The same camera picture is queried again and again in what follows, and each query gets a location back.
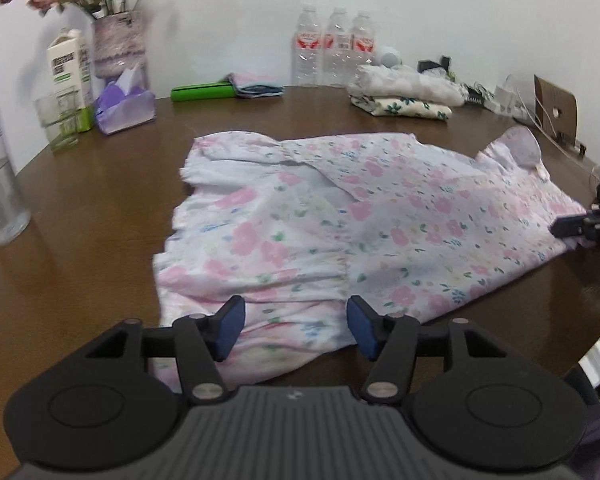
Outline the pink floral garment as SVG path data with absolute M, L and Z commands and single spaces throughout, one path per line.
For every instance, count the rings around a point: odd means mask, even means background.
M 427 322 L 493 292 L 563 254 L 550 225 L 582 212 L 522 127 L 471 157 L 407 133 L 217 132 L 180 176 L 193 193 L 152 260 L 161 323 L 242 296 L 245 328 L 220 366 L 232 386 L 350 346 L 353 295 Z

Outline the brown cardboard stand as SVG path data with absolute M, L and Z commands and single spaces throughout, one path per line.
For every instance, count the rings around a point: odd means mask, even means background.
M 578 128 L 576 97 L 538 76 L 534 77 L 534 92 L 541 126 L 559 144 L 575 146 Z

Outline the white crumpled cloth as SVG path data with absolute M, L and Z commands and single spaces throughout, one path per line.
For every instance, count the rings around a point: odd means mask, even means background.
M 460 84 L 444 77 L 421 74 L 405 65 L 359 65 L 348 91 L 350 96 L 409 98 L 449 107 L 464 105 L 468 96 Z

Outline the folded green floral cloth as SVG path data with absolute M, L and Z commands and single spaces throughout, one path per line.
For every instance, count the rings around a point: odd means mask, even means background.
M 411 117 L 447 122 L 453 115 L 451 107 L 411 98 L 350 96 L 350 102 L 374 117 Z

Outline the black small gadget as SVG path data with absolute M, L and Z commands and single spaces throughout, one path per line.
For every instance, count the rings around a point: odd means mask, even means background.
M 442 55 L 437 61 L 420 60 L 417 63 L 417 71 L 420 74 L 429 75 L 431 77 L 443 77 L 450 79 L 451 59 L 448 56 Z

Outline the white round device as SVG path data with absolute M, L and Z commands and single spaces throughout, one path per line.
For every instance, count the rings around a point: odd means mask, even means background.
M 400 53 L 392 47 L 377 47 L 374 52 L 373 63 L 376 66 L 391 68 L 402 64 Z

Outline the purple tissue pack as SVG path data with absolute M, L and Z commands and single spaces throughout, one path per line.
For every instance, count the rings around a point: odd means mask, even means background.
M 95 105 L 97 127 L 105 136 L 134 128 L 156 118 L 155 95 L 145 87 L 144 68 L 136 64 L 110 82 Z

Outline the folded pink blue cloth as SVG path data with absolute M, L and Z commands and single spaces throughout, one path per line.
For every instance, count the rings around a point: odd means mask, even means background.
M 259 99 L 282 96 L 284 86 L 272 78 L 247 73 L 230 73 L 226 81 L 233 87 L 238 98 Z

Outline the clear drinking glass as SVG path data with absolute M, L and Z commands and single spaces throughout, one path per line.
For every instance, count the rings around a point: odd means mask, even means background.
M 76 88 L 70 87 L 34 101 L 38 121 L 53 152 L 71 148 L 79 141 L 79 109 Z

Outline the right water bottle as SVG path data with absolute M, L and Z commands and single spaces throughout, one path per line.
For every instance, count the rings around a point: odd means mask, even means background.
M 375 26 L 366 11 L 358 11 L 351 28 L 351 54 L 355 66 L 370 64 L 375 47 Z

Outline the white green carton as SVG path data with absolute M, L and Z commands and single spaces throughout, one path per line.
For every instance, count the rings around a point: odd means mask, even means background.
M 84 35 L 79 29 L 61 29 L 46 54 L 54 87 L 59 92 L 76 92 L 78 131 L 91 130 L 94 126 L 91 57 Z

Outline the lace-wrapped flower vase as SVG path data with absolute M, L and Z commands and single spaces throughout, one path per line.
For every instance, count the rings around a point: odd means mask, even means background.
M 139 67 L 146 76 L 145 21 L 140 12 L 121 12 L 93 23 L 95 77 L 106 84 Z

